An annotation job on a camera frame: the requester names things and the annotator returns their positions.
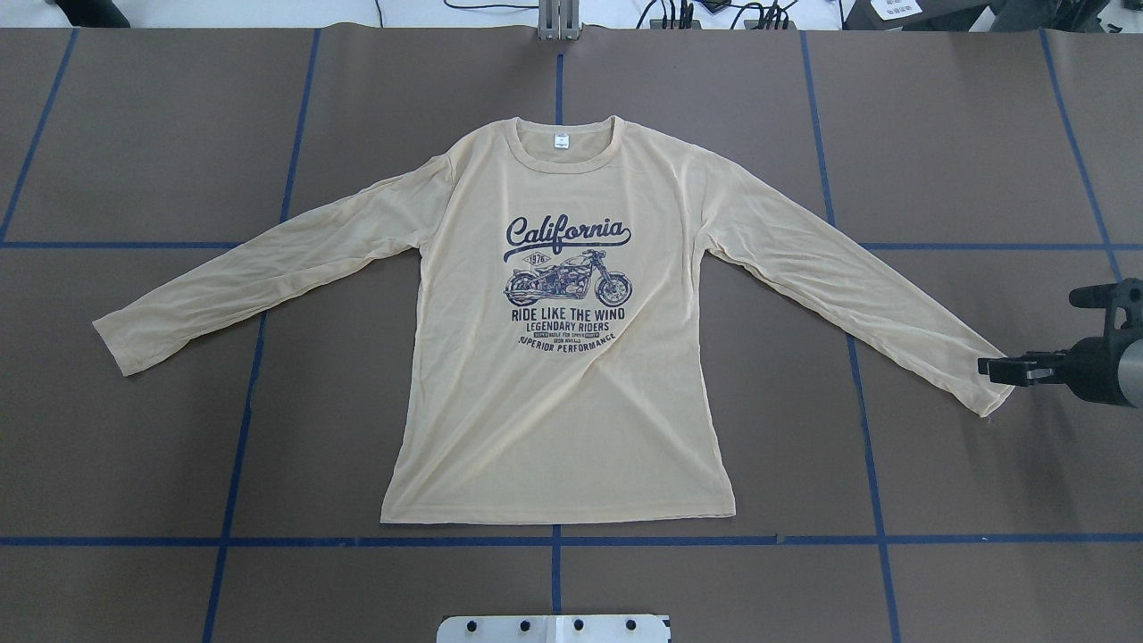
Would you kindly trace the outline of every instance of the black equipment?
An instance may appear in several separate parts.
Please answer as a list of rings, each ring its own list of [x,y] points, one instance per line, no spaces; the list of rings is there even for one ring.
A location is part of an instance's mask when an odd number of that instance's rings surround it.
[[[1085,338],[1055,353],[981,359],[977,371],[1001,385],[1062,384],[1087,402],[1143,409],[1143,280],[1076,288],[1068,300],[1076,307],[1104,310],[1102,338]],[[1117,329],[1120,308],[1127,319]]]
[[[129,27],[131,23],[112,0],[55,0],[74,26]]]

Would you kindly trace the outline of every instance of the motorcycle graphic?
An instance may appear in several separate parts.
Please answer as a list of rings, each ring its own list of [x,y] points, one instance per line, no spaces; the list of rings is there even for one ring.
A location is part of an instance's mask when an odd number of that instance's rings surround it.
[[[631,280],[622,272],[604,265],[604,250],[585,250],[551,267],[513,270],[504,294],[515,305],[531,305],[546,297],[583,298],[591,287],[591,275],[598,270],[596,296],[604,305],[615,307],[631,298]]]

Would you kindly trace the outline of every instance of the metal stand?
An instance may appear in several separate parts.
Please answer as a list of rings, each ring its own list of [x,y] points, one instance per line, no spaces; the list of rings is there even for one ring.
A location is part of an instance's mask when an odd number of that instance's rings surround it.
[[[539,39],[578,40],[580,0],[539,0]]]

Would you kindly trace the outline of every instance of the graphic print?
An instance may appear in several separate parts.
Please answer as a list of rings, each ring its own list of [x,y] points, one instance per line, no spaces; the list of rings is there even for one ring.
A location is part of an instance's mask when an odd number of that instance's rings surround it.
[[[514,306],[510,320],[521,332],[520,345],[545,353],[583,353],[615,339],[616,325],[626,315],[622,306],[631,298],[632,284],[626,274],[607,267],[607,251],[596,247],[626,244],[630,227],[610,218],[573,224],[566,214],[554,219],[544,216],[538,226],[530,227],[527,217],[519,216],[509,224],[505,239],[512,247],[504,254],[505,263],[518,252],[531,250],[519,258],[528,267],[513,266],[504,286],[504,296]],[[541,251],[559,255],[567,247],[589,249],[559,263]],[[584,303],[537,305],[542,299]],[[592,307],[596,302],[604,307]]]
[[[622,272],[604,265],[604,250],[584,250],[559,265],[538,270],[514,270],[504,294],[515,305],[531,305],[545,297],[583,298],[591,275],[599,270],[596,296],[604,305],[615,307],[631,298],[631,280]]]

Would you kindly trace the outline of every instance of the shirt sleeve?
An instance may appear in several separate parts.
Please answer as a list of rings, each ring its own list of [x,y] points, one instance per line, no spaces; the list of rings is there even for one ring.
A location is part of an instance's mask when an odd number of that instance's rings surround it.
[[[123,376],[150,369],[206,333],[419,247],[453,190],[447,155],[311,209],[94,321]]]
[[[999,351],[924,290],[741,166],[709,158],[701,241],[982,418],[1013,388],[976,371]]]

